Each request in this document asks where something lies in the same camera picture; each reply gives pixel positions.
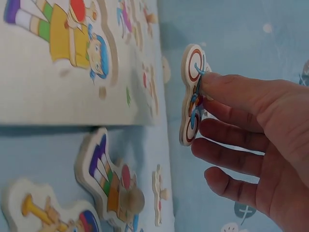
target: light blue background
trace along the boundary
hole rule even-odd
[[[155,1],[149,1],[156,13]],[[169,144],[164,86],[162,79],[159,26],[154,25],[156,73],[161,124],[155,127],[108,127],[110,156],[124,158],[137,173],[138,186],[145,195],[145,208],[140,214],[144,231],[173,232],[172,199],[162,201],[162,225],[155,227],[152,171],[161,164],[163,187],[171,191]],[[90,128],[66,127],[0,127],[0,188],[10,180],[28,177],[37,183],[48,183],[54,189],[61,206],[92,197],[77,184],[73,166],[79,147]],[[0,214],[0,231],[8,232],[5,218]],[[113,231],[102,222],[102,231]]]
[[[162,0],[158,1],[162,53],[171,67],[165,95],[169,125],[175,230],[220,232],[241,219],[234,203],[216,196],[203,177],[209,164],[192,156],[178,141],[185,87],[180,64],[188,44],[202,44],[214,72],[260,79],[299,81],[309,58],[307,0]],[[263,26],[270,24],[272,33]],[[257,181],[232,173],[233,177]],[[257,212],[240,229],[278,232]]]

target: red circle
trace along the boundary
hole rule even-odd
[[[71,0],[70,5],[78,22],[82,22],[86,18],[86,7],[84,0]]]
[[[130,175],[129,167],[126,164],[122,167],[121,178],[122,178],[122,182],[124,184],[125,189],[129,189],[131,175]]]
[[[193,82],[196,81],[196,80],[199,78],[199,73],[197,74],[196,77],[193,77],[193,76],[191,75],[191,72],[190,72],[191,60],[192,60],[193,55],[194,55],[195,53],[198,53],[199,59],[200,59],[200,63],[201,63],[199,69],[202,68],[202,62],[203,62],[203,61],[202,61],[202,53],[201,53],[201,51],[200,51],[199,49],[196,48],[196,49],[191,53],[191,56],[190,56],[190,59],[189,59],[189,63],[188,63],[189,78],[190,78],[190,80],[193,81]]]
[[[189,130],[189,127],[190,127],[190,124],[191,124],[191,121],[189,120],[188,125],[187,125],[186,134],[185,134],[185,138],[186,138],[188,143],[192,142],[195,139],[195,136],[197,135],[197,130],[198,130],[198,127],[199,127],[199,116],[198,116],[198,114],[195,114],[194,117],[197,119],[197,128],[196,128],[196,131],[194,132],[194,136],[191,139],[189,139],[188,130]]]

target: blue wall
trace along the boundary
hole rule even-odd
[[[197,43],[214,72],[298,83],[309,59],[308,9],[307,0],[159,1],[162,53],[172,75],[165,95],[177,232],[220,232],[230,222],[249,232],[280,231],[259,212],[240,225],[242,219],[234,212],[234,202],[216,196],[207,186],[203,172],[210,165],[180,146],[178,131],[185,93],[180,64],[185,47]]]

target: bicycle wheel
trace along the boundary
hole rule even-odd
[[[192,82],[195,82],[199,77],[200,74],[195,68],[195,65],[201,70],[203,66],[203,59],[202,59],[202,52],[199,49],[195,49],[189,58],[188,63],[188,72],[189,78]]]
[[[187,123],[187,127],[186,127],[186,134],[185,134],[185,138],[186,138],[186,141],[188,143],[191,143],[196,135],[197,135],[197,131],[198,131],[198,128],[199,128],[199,124],[200,124],[200,121],[201,121],[201,117],[199,115],[199,113],[195,113],[194,115],[194,126],[193,126],[193,129],[191,129],[191,120],[188,121]]]

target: yellow trumpet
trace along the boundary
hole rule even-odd
[[[45,224],[47,225],[53,224],[53,221],[49,218],[47,213],[33,203],[31,194],[28,194],[24,198],[23,203],[21,205],[21,213],[24,217],[27,217],[29,213],[32,213],[34,216],[38,217]],[[61,222],[59,227],[57,228],[59,232],[66,232],[67,229],[68,226],[64,222]]]

